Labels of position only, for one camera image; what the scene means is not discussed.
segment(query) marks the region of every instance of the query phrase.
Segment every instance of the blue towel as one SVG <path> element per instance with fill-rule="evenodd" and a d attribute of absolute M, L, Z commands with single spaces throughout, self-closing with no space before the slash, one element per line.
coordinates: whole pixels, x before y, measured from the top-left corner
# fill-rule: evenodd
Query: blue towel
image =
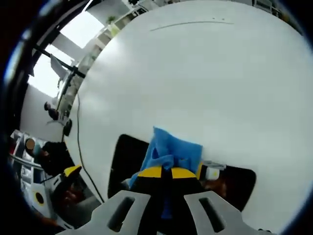
<path fill-rule="evenodd" d="M 42 151 L 41 146 L 38 143 L 36 143 L 33 149 L 34 156 L 39 156 L 41 151 Z"/>
<path fill-rule="evenodd" d="M 152 138 L 140 171 L 153 166 L 163 166 L 165 170 L 173 167 L 181 167 L 195 173 L 201 161 L 202 145 L 182 141 L 167 131 L 154 127 Z M 129 181 L 130 188 L 136 180 L 138 173 Z M 171 219 L 169 198 L 164 199 L 162 219 Z"/>

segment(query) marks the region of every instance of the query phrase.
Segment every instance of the white table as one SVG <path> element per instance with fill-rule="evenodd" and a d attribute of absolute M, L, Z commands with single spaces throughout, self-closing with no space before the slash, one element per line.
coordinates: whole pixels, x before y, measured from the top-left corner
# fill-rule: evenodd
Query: white table
<path fill-rule="evenodd" d="M 299 33 L 244 4 L 188 1 L 145 13 L 110 41 L 79 90 L 85 167 L 106 198 L 118 137 L 150 141 L 155 125 L 202 144 L 203 159 L 254 170 L 243 219 L 277 233 L 312 188 L 312 64 Z M 77 103 L 65 138 L 75 163 Z"/>

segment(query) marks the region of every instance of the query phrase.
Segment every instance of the black tray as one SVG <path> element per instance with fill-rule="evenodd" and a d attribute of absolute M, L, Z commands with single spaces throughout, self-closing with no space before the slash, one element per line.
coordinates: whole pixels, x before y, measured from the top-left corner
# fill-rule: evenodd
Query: black tray
<path fill-rule="evenodd" d="M 125 134 L 118 138 L 110 174 L 109 198 L 123 189 L 120 182 L 140 171 L 148 145 L 147 142 Z M 242 211 L 253 191 L 256 174 L 250 169 L 228 165 L 224 171 L 221 171 L 221 178 L 226 184 L 225 200 Z"/>

